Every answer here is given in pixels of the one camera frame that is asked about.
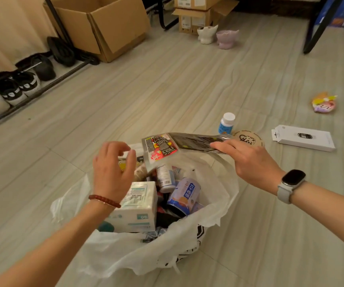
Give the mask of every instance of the forearm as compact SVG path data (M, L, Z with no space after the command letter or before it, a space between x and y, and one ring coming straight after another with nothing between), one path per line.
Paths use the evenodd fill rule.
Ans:
M113 207L90 201L65 227L0 276L0 287L55 286L76 253Z
M294 191L291 202L344 241L344 196L305 182Z

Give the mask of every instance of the person's left hand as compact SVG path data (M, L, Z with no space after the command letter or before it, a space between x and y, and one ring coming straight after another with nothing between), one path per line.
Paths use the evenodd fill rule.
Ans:
M119 168L118 156L122 156L124 151L129 152L127 155L126 169L122 173ZM131 150L124 142L114 141L104 143L99 154L93 159L93 194L120 203L131 187L135 168L135 150Z

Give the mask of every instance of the circular cardboard disc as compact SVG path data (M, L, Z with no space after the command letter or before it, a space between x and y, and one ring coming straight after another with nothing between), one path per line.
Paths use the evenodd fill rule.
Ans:
M234 133L233 136L252 146L264 146L264 141L260 138L260 136L248 130L238 131Z

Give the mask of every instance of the tile floor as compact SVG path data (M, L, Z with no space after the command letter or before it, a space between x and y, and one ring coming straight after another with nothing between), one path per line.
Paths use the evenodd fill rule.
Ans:
M328 28L301 54L306 21L231 14L232 50L163 32L110 64L88 66L0 125L0 273L50 235L49 206L85 173L106 140L139 142L164 131L216 134L224 112L235 129L265 139L284 169L344 194L344 29ZM320 91L338 94L336 112L312 112ZM271 141L279 124L330 131L333 153ZM344 286L344 244L294 206L240 181L240 193L200 251L173 269L107 280L75 275L59 286Z

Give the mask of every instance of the curtain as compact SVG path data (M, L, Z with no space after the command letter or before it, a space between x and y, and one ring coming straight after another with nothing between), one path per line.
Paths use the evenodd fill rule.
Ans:
M0 0L0 72L34 53L48 51L47 36L57 36L43 9L44 0Z

